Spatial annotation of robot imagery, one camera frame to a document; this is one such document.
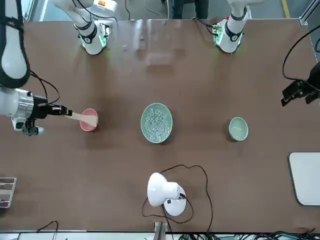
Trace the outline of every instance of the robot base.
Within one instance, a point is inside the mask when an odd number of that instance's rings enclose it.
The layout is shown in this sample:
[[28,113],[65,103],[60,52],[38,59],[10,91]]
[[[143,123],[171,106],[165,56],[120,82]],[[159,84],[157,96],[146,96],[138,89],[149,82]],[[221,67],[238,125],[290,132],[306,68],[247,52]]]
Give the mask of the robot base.
[[102,24],[98,21],[94,21],[94,24],[97,27],[97,33],[92,39],[91,43],[86,43],[86,39],[81,39],[82,46],[85,48],[86,52],[90,55],[98,55],[102,50],[107,46],[107,39],[100,35],[101,32],[104,32]]
[[[180,186],[180,193],[183,195],[186,195],[185,190]],[[177,199],[177,200],[172,200],[168,199],[164,202],[164,208],[166,212],[171,215],[171,216],[179,216],[182,214],[186,208],[187,205],[187,200],[184,199]]]
[[236,40],[231,41],[230,37],[227,35],[225,30],[225,25],[227,24],[227,20],[223,19],[217,25],[213,27],[213,33],[218,34],[218,36],[213,36],[213,42],[225,53],[231,54],[233,53],[241,42],[241,38],[243,34]]

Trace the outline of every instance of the small green bowl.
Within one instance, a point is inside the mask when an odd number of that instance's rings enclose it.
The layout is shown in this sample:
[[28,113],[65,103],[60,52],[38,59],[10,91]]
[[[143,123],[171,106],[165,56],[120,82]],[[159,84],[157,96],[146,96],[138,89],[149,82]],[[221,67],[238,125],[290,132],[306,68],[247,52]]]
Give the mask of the small green bowl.
[[229,134],[236,141],[245,140],[249,134],[248,124],[243,118],[234,117],[229,124]]
[[[150,121],[150,116],[152,111],[155,113],[156,111],[159,114],[159,117],[163,118],[162,123],[163,124],[163,129],[165,129],[164,133],[159,135],[158,137],[155,136],[155,132],[152,132],[151,127],[148,129],[148,123],[151,123]],[[141,131],[143,136],[151,143],[153,144],[159,144],[164,142],[170,135],[172,131],[172,126],[173,126],[173,119],[170,110],[163,105],[162,103],[152,103],[149,106],[146,107],[146,109],[143,111],[142,116],[141,116]]]

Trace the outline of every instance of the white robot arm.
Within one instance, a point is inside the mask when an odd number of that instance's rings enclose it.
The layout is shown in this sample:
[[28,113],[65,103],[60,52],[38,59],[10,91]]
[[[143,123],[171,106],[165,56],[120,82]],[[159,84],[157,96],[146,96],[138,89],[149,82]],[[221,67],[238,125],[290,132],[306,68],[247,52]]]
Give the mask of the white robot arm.
[[47,115],[72,114],[64,106],[48,104],[48,99],[18,89],[30,77],[30,65],[24,46],[21,0],[0,1],[0,116],[11,117],[13,127],[23,134],[41,135],[43,127],[36,119]]
[[248,20],[248,5],[260,4],[266,0],[227,0],[231,14],[217,25],[213,36],[215,44],[225,53],[233,53],[240,44],[244,26]]
[[110,24],[95,22],[91,13],[94,14],[96,19],[115,19],[115,11],[118,5],[115,1],[52,0],[52,2],[74,21],[74,27],[79,31],[82,45],[88,54],[97,55],[106,47]]

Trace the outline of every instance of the lamp shade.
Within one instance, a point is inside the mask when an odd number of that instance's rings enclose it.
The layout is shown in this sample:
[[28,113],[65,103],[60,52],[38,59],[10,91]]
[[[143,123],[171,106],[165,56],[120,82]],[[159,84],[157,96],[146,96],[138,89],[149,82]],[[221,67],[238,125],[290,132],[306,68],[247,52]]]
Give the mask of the lamp shade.
[[160,173],[153,173],[148,181],[147,197],[153,207],[161,206],[167,199],[180,197],[180,186],[176,182],[168,182]]

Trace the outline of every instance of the white lamp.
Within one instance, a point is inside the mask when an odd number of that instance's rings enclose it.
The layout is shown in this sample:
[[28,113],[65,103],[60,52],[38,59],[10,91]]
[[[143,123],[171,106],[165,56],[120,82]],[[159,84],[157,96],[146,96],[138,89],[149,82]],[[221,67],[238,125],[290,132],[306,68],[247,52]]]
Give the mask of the white lamp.
[[185,190],[176,182],[168,182],[158,172],[153,173],[148,181],[147,197],[153,207],[164,205],[171,216],[179,216],[186,208]]

